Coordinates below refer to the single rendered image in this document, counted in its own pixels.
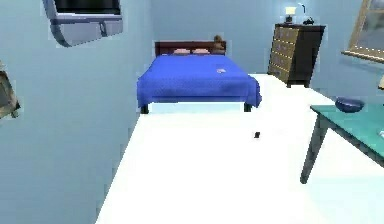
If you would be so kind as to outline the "bed with blue blanket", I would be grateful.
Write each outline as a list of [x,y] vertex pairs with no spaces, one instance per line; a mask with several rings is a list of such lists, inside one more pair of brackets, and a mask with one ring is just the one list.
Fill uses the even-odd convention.
[[[258,81],[212,48],[211,41],[156,42],[155,59],[137,81],[140,112],[147,114],[152,103],[242,102],[246,112],[258,107],[262,101]],[[175,55],[175,49],[191,53]],[[194,49],[208,49],[210,54],[193,54]]]

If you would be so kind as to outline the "small table lamp pale shade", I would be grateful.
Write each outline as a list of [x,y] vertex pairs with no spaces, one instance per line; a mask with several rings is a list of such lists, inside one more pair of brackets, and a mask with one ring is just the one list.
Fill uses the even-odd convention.
[[291,24],[293,22],[293,17],[296,15],[296,7],[286,7],[285,8],[285,24]]

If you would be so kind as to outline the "brown teddy bear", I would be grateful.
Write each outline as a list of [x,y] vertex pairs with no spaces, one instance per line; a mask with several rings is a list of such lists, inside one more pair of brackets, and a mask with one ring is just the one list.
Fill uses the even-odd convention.
[[222,38],[220,35],[214,36],[214,44],[212,48],[212,52],[214,54],[224,54],[225,53],[225,47],[222,45]]

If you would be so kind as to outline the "dark chest of drawers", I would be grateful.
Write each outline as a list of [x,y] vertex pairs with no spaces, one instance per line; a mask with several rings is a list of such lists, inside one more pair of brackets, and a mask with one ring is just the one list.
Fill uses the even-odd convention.
[[308,88],[324,30],[323,25],[276,24],[267,74],[284,82],[287,88]]

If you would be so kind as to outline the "dark blue bowl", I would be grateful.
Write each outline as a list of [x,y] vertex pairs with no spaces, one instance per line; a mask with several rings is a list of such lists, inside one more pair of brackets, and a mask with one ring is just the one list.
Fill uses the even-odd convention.
[[335,106],[344,113],[356,113],[362,110],[365,103],[357,99],[338,97]]

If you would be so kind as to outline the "teal table with grey legs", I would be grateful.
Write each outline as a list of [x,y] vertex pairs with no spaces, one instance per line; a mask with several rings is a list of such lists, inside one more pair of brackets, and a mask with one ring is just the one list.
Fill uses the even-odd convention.
[[384,106],[366,104],[361,111],[344,113],[335,105],[311,105],[317,114],[300,182],[306,184],[315,164],[326,133],[332,129],[364,155],[384,168]]

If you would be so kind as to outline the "grey wall television set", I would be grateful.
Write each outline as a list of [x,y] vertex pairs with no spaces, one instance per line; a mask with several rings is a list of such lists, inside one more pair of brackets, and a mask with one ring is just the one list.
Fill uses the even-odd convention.
[[73,47],[123,32],[120,0],[42,0],[53,37]]

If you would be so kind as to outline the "gold framed wall picture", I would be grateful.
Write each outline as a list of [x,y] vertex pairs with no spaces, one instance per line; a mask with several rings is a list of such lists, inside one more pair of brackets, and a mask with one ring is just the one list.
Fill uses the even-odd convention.
[[363,0],[343,55],[384,64],[384,0]]

